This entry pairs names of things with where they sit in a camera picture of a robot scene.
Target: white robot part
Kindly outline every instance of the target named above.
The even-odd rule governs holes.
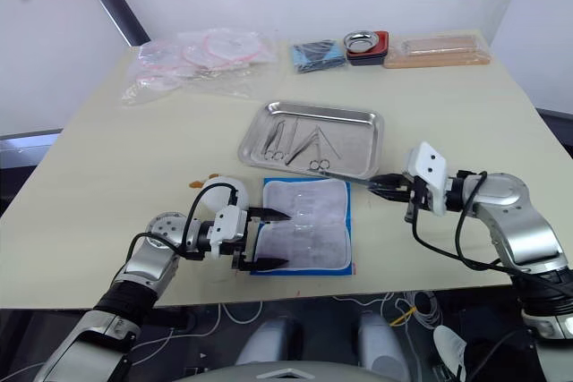
[[[235,178],[229,178],[228,176],[217,176],[206,181],[202,188],[204,189],[213,183],[229,183],[233,185],[237,189],[236,205],[242,210],[248,209],[249,193],[241,181]],[[201,203],[213,212],[219,212],[228,205],[230,192],[227,187],[215,187],[205,193],[201,199]]]
[[[406,173],[412,177],[419,176],[426,182],[431,194],[430,210],[438,216],[445,215],[448,180],[446,159],[428,142],[422,142],[408,154]]]
[[[236,242],[244,236],[247,211],[238,206],[227,206],[215,215],[215,224],[208,233],[211,257],[218,259],[219,247],[223,242]]]
[[[376,313],[364,313],[358,330],[360,366],[398,382],[410,382],[406,356],[392,327]]]
[[[288,360],[291,321],[275,318],[265,321],[243,346],[235,365]]]

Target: white cable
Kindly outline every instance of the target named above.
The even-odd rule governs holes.
[[[440,305],[438,299],[431,291],[412,291],[404,293],[405,300],[407,304],[412,308],[415,306],[415,297],[417,294],[425,294],[430,302],[430,310],[427,313],[421,312],[416,309],[414,312],[414,318],[420,323],[420,325],[428,330],[433,330],[436,326],[440,325],[442,322],[442,315],[440,310]]]
[[[133,366],[138,366],[138,365],[140,365],[141,363],[143,363],[143,362],[145,362],[145,361],[147,361],[147,360],[152,359],[152,358],[155,357],[158,353],[160,353],[161,351],[163,351],[163,348],[165,348],[165,347],[167,346],[167,344],[168,344],[169,341],[171,340],[171,337],[173,337],[173,331],[174,331],[174,329],[171,328],[171,331],[169,332],[169,335],[167,336],[167,339],[165,339],[165,342],[164,342],[155,352],[152,352],[152,353],[151,353],[150,355],[148,355],[147,357],[145,357],[145,358],[143,358],[143,359],[141,359],[141,360],[139,360],[139,361],[136,361],[136,362],[133,364]]]
[[[14,373],[9,374],[8,376],[4,376],[3,378],[1,378],[1,379],[0,379],[0,382],[5,382],[6,380],[11,379],[11,378],[13,378],[13,377],[16,376],[16,375],[19,375],[20,373],[22,373],[22,372],[24,372],[24,371],[26,371],[26,370],[30,370],[30,369],[33,369],[33,368],[35,368],[35,367],[39,367],[39,366],[42,366],[42,365],[44,365],[43,362],[37,362],[36,364],[32,364],[31,366],[24,367],[23,369],[19,369],[19,370],[15,371]]]
[[[217,322],[215,323],[215,325],[213,326],[213,328],[211,330],[209,330],[207,333],[201,333],[199,335],[171,335],[171,336],[166,336],[166,337],[161,337],[160,339],[156,339],[156,340],[150,340],[148,342],[143,342],[142,344],[136,344],[133,348],[132,351],[135,351],[136,349],[139,349],[143,346],[147,346],[148,344],[158,344],[159,342],[163,342],[167,339],[169,340],[173,340],[173,339],[181,339],[183,337],[207,337],[208,335],[212,335],[215,330],[217,330],[219,323],[221,322],[221,305],[218,305],[218,315],[217,315]]]
[[[251,324],[252,322],[254,322],[260,315],[262,312],[262,301],[259,301],[259,310],[257,311],[257,313],[255,314],[254,317],[252,317],[251,319],[247,319],[245,321],[242,321],[241,319],[237,319],[235,318],[233,315],[231,315],[231,312],[229,311],[229,309],[227,309],[227,305],[223,304],[223,310],[225,311],[225,313],[227,314],[227,316],[229,317],[229,319],[231,319],[234,323],[236,324]]]
[[[399,308],[398,305],[399,305],[400,303],[402,303],[402,302],[405,303],[405,304],[407,304],[408,310],[410,310],[410,308],[412,308],[412,306],[410,305],[410,303],[409,303],[408,301],[406,301],[406,299],[397,298],[396,301],[394,301],[394,308],[396,308],[399,312],[401,312],[401,313],[402,313],[402,316],[403,316],[403,315],[406,315],[406,314],[407,314],[407,310],[403,310],[403,309]],[[382,308],[381,308],[381,316],[382,316],[384,319],[386,319],[386,317],[384,317],[384,314],[383,314],[383,312],[382,312]],[[409,315],[406,315],[406,317],[404,318],[403,321],[398,322],[397,324],[393,325],[393,327],[407,326],[408,321],[410,320],[410,318],[411,318],[412,316],[413,316],[412,313],[410,313]]]
[[[336,295],[333,295],[332,298],[336,301],[351,301],[352,303],[356,303],[358,306],[368,307],[371,304],[377,303],[378,301],[381,301],[382,305],[383,305],[386,301],[390,300],[393,296],[394,296],[394,293],[386,293],[386,294],[384,294],[384,297],[382,297],[381,299],[370,300],[366,303],[362,303],[361,301],[358,301],[357,299],[353,299],[352,297],[337,297]]]

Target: table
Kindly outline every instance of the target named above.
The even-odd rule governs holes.
[[[188,187],[211,173],[232,175],[261,204],[262,179],[286,175],[243,165],[237,149],[260,100],[178,90],[147,105],[119,103],[124,58],[65,127],[0,220],[3,308],[90,308],[122,265],[132,237],[165,211],[186,213]],[[401,172],[407,151],[429,141],[458,169],[523,179],[565,252],[573,255],[573,162],[526,94],[497,61],[487,66],[385,70],[351,67],[285,77],[273,99],[372,109],[385,119],[380,173]],[[435,290],[506,284],[418,245],[406,205],[353,186],[355,274],[249,276],[230,259],[182,261],[159,305],[258,301],[317,295]],[[200,216],[207,216],[203,209]],[[422,214],[420,235],[453,249],[458,214]],[[467,254],[490,261],[487,229],[468,220]]]

